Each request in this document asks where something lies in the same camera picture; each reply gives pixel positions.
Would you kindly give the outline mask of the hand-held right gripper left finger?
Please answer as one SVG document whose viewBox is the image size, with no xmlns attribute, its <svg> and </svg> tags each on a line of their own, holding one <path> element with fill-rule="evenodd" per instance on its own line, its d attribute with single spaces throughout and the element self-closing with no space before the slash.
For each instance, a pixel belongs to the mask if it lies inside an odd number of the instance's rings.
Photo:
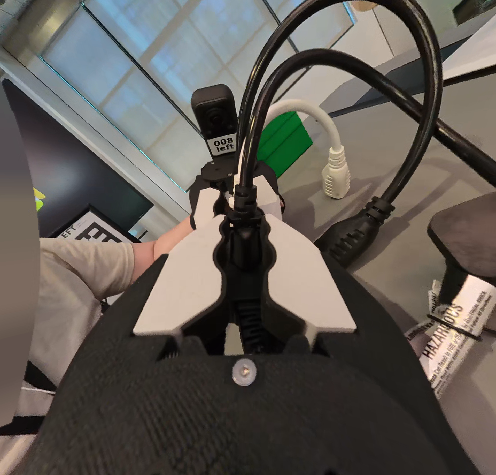
<svg viewBox="0 0 496 475">
<path fill-rule="evenodd" d="M 224 240 L 226 215 L 218 215 L 183 238 L 170 251 L 134 325 L 135 336 L 177 339 L 225 337 L 225 276 L 214 260 Z"/>
</svg>

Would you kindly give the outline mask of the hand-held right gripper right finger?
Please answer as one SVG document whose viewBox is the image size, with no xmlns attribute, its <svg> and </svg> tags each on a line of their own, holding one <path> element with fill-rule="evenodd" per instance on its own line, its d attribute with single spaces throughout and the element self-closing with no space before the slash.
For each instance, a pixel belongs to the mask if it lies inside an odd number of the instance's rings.
<svg viewBox="0 0 496 475">
<path fill-rule="evenodd" d="M 320 252 L 305 236 L 276 216 L 265 216 L 269 253 L 262 320 L 286 342 L 303 335 L 314 342 L 319 333 L 353 333 L 357 325 Z"/>
</svg>

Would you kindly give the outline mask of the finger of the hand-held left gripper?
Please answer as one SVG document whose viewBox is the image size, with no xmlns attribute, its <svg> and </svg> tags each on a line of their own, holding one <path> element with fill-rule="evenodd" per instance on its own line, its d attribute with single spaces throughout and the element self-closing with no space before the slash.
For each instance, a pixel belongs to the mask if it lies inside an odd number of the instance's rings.
<svg viewBox="0 0 496 475">
<path fill-rule="evenodd" d="M 225 215 L 225 194 L 211 187 L 201 189 L 195 211 L 190 216 L 192 229 L 202 228 L 219 215 Z"/>
<path fill-rule="evenodd" d="M 257 187 L 257 207 L 264 215 L 272 215 L 282 221 L 281 198 L 264 176 L 255 177 Z"/>
</svg>

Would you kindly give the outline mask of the person's left forearm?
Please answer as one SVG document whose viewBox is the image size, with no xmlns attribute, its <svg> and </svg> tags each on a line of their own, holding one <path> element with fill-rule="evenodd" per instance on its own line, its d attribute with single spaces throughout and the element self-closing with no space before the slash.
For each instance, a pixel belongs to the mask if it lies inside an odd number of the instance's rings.
<svg viewBox="0 0 496 475">
<path fill-rule="evenodd" d="M 162 255 L 193 232 L 188 216 L 156 241 L 91 242 L 40 238 L 40 289 L 102 300 L 124 292 Z"/>
</svg>

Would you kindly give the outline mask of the flat black power plug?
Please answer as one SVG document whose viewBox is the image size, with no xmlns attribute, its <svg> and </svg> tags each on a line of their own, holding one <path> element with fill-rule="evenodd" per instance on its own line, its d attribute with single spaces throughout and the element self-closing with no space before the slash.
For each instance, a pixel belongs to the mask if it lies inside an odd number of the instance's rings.
<svg viewBox="0 0 496 475">
<path fill-rule="evenodd" d="M 439 211 L 427 233 L 446 265 L 439 304 L 449 305 L 468 275 L 495 285 L 495 193 Z"/>
</svg>

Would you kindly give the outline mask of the green box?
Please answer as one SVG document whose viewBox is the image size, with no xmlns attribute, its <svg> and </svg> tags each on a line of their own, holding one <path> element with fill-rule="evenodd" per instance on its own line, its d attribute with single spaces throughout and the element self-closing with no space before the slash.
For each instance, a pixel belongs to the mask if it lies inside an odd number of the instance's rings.
<svg viewBox="0 0 496 475">
<path fill-rule="evenodd" d="M 279 178 L 313 144 L 297 112 L 286 112 L 263 130 L 257 160 L 268 165 Z"/>
</svg>

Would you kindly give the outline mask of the window with blinds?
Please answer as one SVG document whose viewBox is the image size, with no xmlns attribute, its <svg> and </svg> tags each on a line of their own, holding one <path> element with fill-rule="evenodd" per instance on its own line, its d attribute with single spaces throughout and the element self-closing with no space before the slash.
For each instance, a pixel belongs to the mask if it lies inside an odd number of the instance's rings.
<svg viewBox="0 0 496 475">
<path fill-rule="evenodd" d="M 20 1 L 1 6 L 1 47 L 179 198 L 209 157 L 193 92 L 225 84 L 238 110 L 262 47 L 304 0 L 31 0 L 7 27 Z"/>
</svg>

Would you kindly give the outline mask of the black white printed sign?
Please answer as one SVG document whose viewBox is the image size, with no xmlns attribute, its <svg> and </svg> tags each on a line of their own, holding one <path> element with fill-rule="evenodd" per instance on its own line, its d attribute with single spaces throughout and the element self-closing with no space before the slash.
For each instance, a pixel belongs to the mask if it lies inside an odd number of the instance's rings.
<svg viewBox="0 0 496 475">
<path fill-rule="evenodd" d="M 104 243 L 141 242 L 92 205 L 87 205 L 75 218 L 48 237 Z"/>
</svg>

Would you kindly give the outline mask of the dark computer monitor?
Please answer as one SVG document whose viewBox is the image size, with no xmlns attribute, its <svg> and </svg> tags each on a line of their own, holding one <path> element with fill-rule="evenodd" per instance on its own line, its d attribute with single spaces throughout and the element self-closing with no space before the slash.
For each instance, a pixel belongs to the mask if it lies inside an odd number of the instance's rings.
<svg viewBox="0 0 496 475">
<path fill-rule="evenodd" d="M 152 202 L 8 79 L 2 81 L 27 155 L 33 186 L 45 196 L 39 233 L 50 237 L 88 206 L 129 231 Z"/>
</svg>

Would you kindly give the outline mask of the person's beige clothing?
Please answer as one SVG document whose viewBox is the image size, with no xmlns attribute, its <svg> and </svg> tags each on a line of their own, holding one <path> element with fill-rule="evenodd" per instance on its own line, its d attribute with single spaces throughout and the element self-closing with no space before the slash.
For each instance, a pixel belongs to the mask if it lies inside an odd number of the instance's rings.
<svg viewBox="0 0 496 475">
<path fill-rule="evenodd" d="M 36 310 L 30 361 L 58 386 L 100 316 L 100 302 L 86 285 L 43 287 Z"/>
</svg>

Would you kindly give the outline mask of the white warning tag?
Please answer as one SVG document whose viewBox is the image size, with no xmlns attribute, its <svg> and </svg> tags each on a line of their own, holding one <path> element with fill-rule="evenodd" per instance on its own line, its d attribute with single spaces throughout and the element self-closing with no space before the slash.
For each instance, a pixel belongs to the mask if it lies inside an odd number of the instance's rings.
<svg viewBox="0 0 496 475">
<path fill-rule="evenodd" d="M 495 286 L 468 275 L 452 301 L 441 303 L 439 280 L 428 291 L 426 319 L 404 335 L 440 399 L 495 313 Z"/>
</svg>

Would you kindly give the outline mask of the black box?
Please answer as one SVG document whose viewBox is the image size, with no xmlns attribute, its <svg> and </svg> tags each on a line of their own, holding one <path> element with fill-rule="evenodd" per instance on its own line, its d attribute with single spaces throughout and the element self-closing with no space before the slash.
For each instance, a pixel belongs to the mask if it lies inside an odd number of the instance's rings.
<svg viewBox="0 0 496 475">
<path fill-rule="evenodd" d="M 495 0 L 461 0 L 453 9 L 456 25 L 462 25 L 493 8 L 495 8 Z"/>
</svg>

